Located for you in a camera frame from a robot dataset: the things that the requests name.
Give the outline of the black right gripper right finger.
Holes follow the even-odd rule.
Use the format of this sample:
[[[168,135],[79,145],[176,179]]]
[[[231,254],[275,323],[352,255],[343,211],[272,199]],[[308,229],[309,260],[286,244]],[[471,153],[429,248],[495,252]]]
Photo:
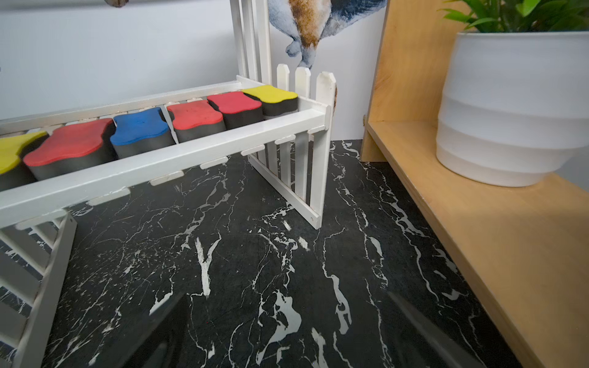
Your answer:
[[[400,295],[388,292],[390,299],[397,305],[406,319],[414,326],[415,330],[423,337],[427,345],[436,352],[437,356],[448,367],[484,367],[475,357],[461,348],[447,334],[426,318],[412,304]]]

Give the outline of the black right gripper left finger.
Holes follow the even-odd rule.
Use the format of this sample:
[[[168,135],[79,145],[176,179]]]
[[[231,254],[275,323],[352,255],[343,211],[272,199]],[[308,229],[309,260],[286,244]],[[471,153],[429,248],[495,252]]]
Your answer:
[[[96,367],[175,367],[183,349],[189,300],[177,295],[126,329],[99,355]]]

